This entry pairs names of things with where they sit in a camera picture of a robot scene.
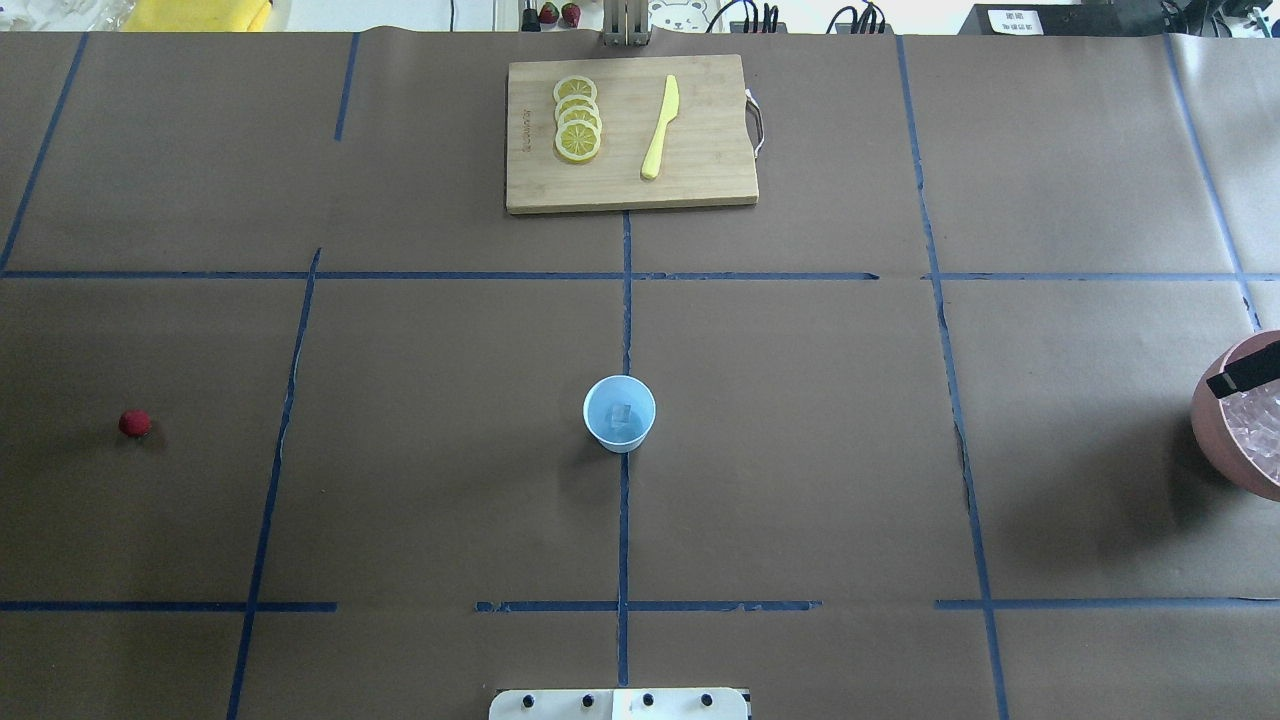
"wooden cutting board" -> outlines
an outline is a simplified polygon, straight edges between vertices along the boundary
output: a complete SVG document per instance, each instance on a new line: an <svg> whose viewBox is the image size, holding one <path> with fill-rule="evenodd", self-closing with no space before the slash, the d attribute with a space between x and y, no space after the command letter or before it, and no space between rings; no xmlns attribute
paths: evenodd
<svg viewBox="0 0 1280 720"><path fill-rule="evenodd" d="M552 90L566 76L595 82L604 137L575 165L554 147ZM662 173L640 177L667 76L680 83L680 115L667 128ZM507 79L507 211L570 213L750 205L759 200L746 133L739 55L512 63Z"/></svg>

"knife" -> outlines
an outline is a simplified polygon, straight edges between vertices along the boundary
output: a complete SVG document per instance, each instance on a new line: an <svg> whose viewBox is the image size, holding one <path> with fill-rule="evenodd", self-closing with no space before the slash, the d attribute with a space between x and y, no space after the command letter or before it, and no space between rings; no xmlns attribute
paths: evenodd
<svg viewBox="0 0 1280 720"><path fill-rule="evenodd" d="M667 141L667 123L680 113L680 86L676 76L667 76L667 90L662 94L662 110L658 111L658 127L653 131L653 141L640 165L640 177L653 179L662 170L662 145Z"/></svg>

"stack of lemon slices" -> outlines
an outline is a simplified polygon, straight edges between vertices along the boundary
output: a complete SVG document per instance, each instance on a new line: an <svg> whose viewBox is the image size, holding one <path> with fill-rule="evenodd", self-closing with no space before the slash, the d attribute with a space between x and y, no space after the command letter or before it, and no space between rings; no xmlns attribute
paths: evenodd
<svg viewBox="0 0 1280 720"><path fill-rule="evenodd" d="M604 124L595 105L591 78L568 76L556 83L556 152L570 163L586 163L600 151Z"/></svg>

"yellow towel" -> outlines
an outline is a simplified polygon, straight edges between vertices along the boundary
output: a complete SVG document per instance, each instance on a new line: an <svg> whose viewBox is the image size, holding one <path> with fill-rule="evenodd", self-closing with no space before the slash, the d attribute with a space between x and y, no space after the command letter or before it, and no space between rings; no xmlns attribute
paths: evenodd
<svg viewBox="0 0 1280 720"><path fill-rule="evenodd" d="M125 32L257 32L271 13L268 0L138 0Z"/></svg>

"plastic bag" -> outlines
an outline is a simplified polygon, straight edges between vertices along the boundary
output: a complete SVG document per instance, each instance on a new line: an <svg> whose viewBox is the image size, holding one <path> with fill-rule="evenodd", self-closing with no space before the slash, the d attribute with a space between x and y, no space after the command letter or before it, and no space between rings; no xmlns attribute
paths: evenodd
<svg viewBox="0 0 1280 720"><path fill-rule="evenodd" d="M0 32L120 29L134 0L0 0Z"/></svg>

